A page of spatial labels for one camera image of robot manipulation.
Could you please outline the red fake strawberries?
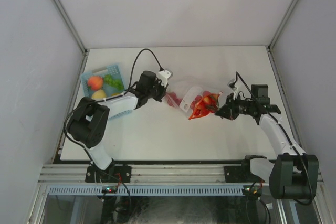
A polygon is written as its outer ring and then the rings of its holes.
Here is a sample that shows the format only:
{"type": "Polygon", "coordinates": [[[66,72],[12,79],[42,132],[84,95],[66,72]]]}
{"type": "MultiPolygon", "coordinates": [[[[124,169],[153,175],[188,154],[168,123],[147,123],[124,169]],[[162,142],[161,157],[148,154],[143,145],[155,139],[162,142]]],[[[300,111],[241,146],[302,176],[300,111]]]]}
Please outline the red fake strawberries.
{"type": "Polygon", "coordinates": [[[214,114],[218,110],[218,98],[221,93],[211,93],[209,91],[203,91],[202,94],[196,96],[191,103],[192,115],[190,119],[202,118],[214,114]]]}

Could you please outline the clear zip top bag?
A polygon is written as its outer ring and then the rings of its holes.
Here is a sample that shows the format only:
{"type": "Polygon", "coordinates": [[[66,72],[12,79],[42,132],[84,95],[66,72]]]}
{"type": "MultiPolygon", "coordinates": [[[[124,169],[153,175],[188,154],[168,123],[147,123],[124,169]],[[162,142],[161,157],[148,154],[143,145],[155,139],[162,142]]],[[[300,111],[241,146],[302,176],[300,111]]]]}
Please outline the clear zip top bag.
{"type": "Polygon", "coordinates": [[[178,108],[175,108],[182,112],[189,120],[192,115],[191,103],[194,101],[197,95],[202,94],[203,91],[209,91],[211,93],[221,93],[222,90],[214,88],[212,86],[202,83],[200,80],[192,77],[184,79],[177,79],[169,83],[166,93],[175,92],[179,98],[182,98],[182,102],[178,108]]]}

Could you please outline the green fake grape bunch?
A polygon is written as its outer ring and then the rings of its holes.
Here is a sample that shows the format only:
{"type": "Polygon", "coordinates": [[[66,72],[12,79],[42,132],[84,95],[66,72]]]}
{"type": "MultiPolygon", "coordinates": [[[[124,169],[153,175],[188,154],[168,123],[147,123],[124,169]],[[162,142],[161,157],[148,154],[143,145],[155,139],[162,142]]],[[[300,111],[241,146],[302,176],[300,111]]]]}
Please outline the green fake grape bunch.
{"type": "Polygon", "coordinates": [[[103,80],[106,84],[108,84],[111,87],[116,88],[117,90],[123,90],[124,85],[123,82],[120,79],[113,78],[112,75],[107,74],[103,77],[103,80]]]}

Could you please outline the yellow fake pear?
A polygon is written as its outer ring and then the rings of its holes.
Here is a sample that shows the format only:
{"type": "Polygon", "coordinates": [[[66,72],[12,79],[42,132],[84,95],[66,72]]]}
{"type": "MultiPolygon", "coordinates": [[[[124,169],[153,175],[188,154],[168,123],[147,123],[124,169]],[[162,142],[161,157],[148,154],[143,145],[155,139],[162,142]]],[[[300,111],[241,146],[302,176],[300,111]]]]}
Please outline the yellow fake pear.
{"type": "Polygon", "coordinates": [[[107,97],[107,94],[104,90],[100,89],[97,90],[95,93],[92,94],[91,98],[94,100],[102,100],[107,97]]]}

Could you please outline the orange fake peach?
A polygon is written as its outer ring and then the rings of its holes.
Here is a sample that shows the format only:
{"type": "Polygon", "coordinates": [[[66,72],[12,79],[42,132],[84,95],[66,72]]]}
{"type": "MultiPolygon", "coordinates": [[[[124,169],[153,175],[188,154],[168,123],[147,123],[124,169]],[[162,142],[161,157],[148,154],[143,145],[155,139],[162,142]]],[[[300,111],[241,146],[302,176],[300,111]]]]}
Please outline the orange fake peach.
{"type": "Polygon", "coordinates": [[[92,76],[88,79],[87,85],[91,90],[100,90],[103,86],[103,79],[100,76],[92,76]]]}

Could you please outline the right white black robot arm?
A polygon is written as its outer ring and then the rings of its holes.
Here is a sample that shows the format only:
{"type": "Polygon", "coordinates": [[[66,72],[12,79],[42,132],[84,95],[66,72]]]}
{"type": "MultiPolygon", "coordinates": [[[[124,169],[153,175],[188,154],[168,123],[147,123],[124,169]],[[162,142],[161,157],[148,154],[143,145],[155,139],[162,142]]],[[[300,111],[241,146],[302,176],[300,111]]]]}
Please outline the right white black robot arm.
{"type": "Polygon", "coordinates": [[[275,162],[265,157],[254,156],[241,168],[242,178],[252,182],[257,177],[269,184],[271,195],[275,199],[292,199],[303,205],[312,203],[316,195],[319,161],[315,155],[307,152],[286,132],[277,105],[270,103],[268,86],[253,84],[248,89],[250,97],[241,98],[239,88],[234,82],[229,84],[232,93],[215,112],[228,120],[239,115],[249,115],[263,130],[277,158],[275,162]]]}

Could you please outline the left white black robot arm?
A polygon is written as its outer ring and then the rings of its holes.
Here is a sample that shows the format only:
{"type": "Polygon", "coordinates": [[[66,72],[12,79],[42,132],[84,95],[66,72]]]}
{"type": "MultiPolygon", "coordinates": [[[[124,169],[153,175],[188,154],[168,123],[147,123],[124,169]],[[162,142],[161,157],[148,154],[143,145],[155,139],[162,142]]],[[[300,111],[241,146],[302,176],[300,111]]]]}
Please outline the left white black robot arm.
{"type": "Polygon", "coordinates": [[[172,75],[167,69],[158,73],[144,71],[139,81],[121,94],[101,100],[83,97],[67,115],[63,124],[65,137],[83,148],[98,168],[96,174],[103,182],[109,182],[115,176],[115,169],[110,166],[113,159],[102,143],[108,120],[139,109],[149,99],[161,102],[172,75]]]}

